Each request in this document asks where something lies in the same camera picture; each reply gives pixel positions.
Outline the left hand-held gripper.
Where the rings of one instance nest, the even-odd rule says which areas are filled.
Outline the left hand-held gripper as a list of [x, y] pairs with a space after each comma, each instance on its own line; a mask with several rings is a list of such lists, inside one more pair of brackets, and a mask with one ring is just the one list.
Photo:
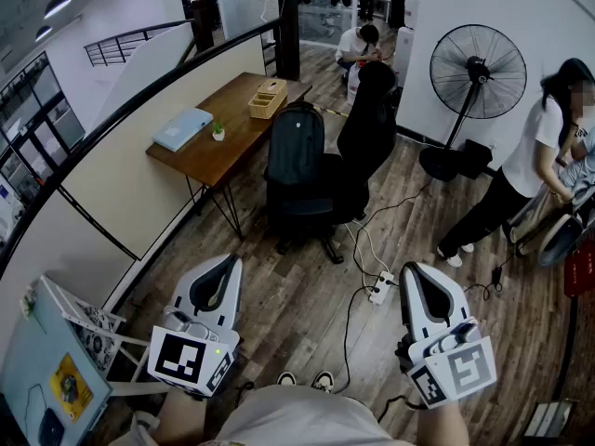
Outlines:
[[[216, 394], [234, 361], [240, 336], [232, 328], [239, 311], [243, 262], [237, 255], [210, 258], [178, 281], [171, 303], [152, 329], [147, 370], [186, 393]], [[218, 324], [191, 315], [218, 311]]]

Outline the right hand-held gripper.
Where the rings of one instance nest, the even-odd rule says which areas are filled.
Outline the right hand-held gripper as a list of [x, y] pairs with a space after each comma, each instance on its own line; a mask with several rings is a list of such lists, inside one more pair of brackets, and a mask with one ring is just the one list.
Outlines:
[[[409, 334], [398, 344], [396, 355], [425, 407], [444, 406], [492, 385], [492, 343], [481, 335], [476, 321], [464, 321], [468, 303], [461, 286], [442, 271], [417, 262], [403, 266], [399, 282], [403, 325]], [[446, 327], [429, 336], [428, 328]]]

